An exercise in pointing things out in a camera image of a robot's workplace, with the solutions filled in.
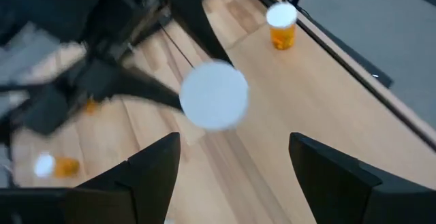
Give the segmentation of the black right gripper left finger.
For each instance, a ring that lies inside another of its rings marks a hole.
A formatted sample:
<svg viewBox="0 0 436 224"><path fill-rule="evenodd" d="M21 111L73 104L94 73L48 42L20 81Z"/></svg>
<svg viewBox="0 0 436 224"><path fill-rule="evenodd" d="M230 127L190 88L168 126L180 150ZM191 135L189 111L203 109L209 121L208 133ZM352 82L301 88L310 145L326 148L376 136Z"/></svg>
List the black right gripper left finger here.
<svg viewBox="0 0 436 224"><path fill-rule="evenodd" d="M179 160L172 132L74 188L0 189L0 224L164 224Z"/></svg>

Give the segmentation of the orange pill bottle white cap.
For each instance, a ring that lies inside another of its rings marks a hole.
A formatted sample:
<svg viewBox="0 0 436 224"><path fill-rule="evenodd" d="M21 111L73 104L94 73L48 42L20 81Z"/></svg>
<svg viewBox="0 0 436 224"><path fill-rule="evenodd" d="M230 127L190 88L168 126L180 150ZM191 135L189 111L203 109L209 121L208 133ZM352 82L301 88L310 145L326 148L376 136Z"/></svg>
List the orange pill bottle white cap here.
<svg viewBox="0 0 436 224"><path fill-rule="evenodd" d="M286 50L294 45L297 16L296 8L288 2L274 3L267 9L266 22L276 49Z"/></svg>
<svg viewBox="0 0 436 224"><path fill-rule="evenodd" d="M220 60L193 68L181 84L179 100L185 116L207 131L232 129L249 107L249 84L243 73Z"/></svg>
<svg viewBox="0 0 436 224"><path fill-rule="evenodd" d="M84 112L88 115L92 115L96 113L100 108L100 103L95 101L93 98L87 99L87 102L84 105Z"/></svg>
<svg viewBox="0 0 436 224"><path fill-rule="evenodd" d="M40 178L68 178L75 176L79 170L79 160L58 157L46 152L40 154L33 165L33 172Z"/></svg>

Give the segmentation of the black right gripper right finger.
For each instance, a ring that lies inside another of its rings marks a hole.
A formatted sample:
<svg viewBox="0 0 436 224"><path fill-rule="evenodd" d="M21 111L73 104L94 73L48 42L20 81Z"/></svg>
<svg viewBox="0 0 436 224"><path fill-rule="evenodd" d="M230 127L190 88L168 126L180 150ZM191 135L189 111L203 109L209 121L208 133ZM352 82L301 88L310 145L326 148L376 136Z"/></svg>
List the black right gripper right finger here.
<svg viewBox="0 0 436 224"><path fill-rule="evenodd" d="M317 224L436 224L436 190L301 133L289 153Z"/></svg>

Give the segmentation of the black metal table frame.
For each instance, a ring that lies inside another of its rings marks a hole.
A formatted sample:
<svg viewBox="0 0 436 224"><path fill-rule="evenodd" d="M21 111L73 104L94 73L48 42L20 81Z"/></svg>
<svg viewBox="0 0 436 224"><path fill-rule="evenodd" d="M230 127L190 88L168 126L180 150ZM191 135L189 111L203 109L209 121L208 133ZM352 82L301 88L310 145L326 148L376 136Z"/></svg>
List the black metal table frame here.
<svg viewBox="0 0 436 224"><path fill-rule="evenodd" d="M368 92L380 101L403 124L436 152L436 132L408 108L390 90L389 77L362 58L354 50L340 45L335 37L298 5L299 0L286 0L294 4L298 12L297 25L324 49L340 66L355 78Z"/></svg>

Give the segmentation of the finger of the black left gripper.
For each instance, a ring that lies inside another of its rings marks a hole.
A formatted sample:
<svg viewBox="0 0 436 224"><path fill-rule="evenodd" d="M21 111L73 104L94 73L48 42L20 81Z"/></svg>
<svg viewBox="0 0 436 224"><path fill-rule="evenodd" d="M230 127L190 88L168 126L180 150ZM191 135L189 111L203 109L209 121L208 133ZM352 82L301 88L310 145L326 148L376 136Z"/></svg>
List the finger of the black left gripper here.
<svg viewBox="0 0 436 224"><path fill-rule="evenodd" d="M202 0L169 0L169 2L175 21L208 56L232 63L208 21Z"/></svg>
<svg viewBox="0 0 436 224"><path fill-rule="evenodd" d="M108 81L102 91L102 98L127 95L183 111L179 94L176 91L137 67L124 68L119 65L104 65L104 72Z"/></svg>

